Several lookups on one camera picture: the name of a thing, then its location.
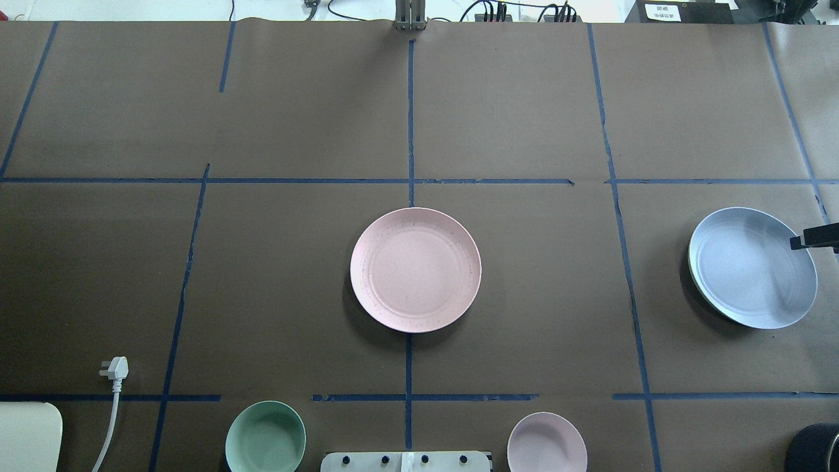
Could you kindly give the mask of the green bowl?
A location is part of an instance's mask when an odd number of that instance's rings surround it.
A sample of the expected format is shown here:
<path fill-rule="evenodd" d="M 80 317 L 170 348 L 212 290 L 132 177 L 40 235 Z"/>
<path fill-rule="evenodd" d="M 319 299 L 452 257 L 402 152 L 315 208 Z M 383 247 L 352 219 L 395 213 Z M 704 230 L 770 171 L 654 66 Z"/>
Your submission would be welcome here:
<path fill-rule="evenodd" d="M 296 409 L 281 401 L 258 401 L 233 420 L 225 438 L 231 471 L 296 471 L 307 433 Z"/>

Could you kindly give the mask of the pink bowl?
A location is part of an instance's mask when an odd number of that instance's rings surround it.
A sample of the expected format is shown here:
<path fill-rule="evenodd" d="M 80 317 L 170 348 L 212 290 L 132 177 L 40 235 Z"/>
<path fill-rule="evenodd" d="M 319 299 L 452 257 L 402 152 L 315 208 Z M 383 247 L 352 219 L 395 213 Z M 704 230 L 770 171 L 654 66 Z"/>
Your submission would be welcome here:
<path fill-rule="evenodd" d="M 511 471 L 587 471 L 587 446 L 563 416 L 534 412 L 509 434 L 507 465 Z"/>

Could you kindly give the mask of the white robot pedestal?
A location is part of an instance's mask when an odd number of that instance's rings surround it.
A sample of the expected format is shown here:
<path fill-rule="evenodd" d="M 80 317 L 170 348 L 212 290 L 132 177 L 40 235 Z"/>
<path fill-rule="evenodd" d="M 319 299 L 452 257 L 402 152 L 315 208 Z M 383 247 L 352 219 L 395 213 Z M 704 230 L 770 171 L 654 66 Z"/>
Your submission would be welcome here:
<path fill-rule="evenodd" d="M 336 452 L 321 471 L 494 471 L 491 453 L 462 451 Z"/>

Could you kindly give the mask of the cream toaster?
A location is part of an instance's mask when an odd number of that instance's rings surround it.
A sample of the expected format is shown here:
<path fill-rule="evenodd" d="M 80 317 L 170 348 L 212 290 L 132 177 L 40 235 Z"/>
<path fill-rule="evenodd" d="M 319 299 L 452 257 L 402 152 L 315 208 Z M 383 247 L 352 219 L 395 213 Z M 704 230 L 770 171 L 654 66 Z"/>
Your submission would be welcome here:
<path fill-rule="evenodd" d="M 39 401 L 1 403 L 1 470 L 56 471 L 63 419 L 56 406 Z"/>

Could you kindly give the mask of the blue plate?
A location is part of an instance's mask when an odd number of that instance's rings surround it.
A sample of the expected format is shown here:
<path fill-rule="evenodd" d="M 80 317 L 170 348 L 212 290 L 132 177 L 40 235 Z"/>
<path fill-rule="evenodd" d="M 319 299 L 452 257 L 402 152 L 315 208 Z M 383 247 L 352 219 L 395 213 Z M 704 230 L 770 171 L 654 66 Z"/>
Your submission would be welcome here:
<path fill-rule="evenodd" d="M 688 243 L 690 277 L 702 298 L 739 325 L 759 330 L 800 322 L 816 301 L 819 281 L 807 250 L 792 250 L 793 230 L 750 207 L 704 217 Z"/>

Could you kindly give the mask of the dark blue saucepan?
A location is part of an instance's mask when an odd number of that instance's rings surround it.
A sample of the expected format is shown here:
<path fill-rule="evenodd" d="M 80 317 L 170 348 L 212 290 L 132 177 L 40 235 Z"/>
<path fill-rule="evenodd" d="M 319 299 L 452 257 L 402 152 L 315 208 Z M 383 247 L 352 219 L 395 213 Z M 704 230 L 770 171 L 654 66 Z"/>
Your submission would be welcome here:
<path fill-rule="evenodd" d="M 838 471 L 838 423 L 819 422 L 797 432 L 786 449 L 785 471 Z"/>

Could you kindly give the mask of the pink plate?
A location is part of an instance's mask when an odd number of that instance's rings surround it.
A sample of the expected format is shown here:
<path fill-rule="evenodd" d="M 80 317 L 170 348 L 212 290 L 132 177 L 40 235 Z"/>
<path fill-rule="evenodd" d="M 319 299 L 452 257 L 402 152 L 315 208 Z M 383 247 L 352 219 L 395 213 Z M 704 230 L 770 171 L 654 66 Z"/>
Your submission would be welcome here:
<path fill-rule="evenodd" d="M 372 319 L 405 334 L 426 334 L 452 325 L 471 307 L 482 258 L 455 218 L 429 207 L 405 207 L 362 231 L 349 275 Z"/>

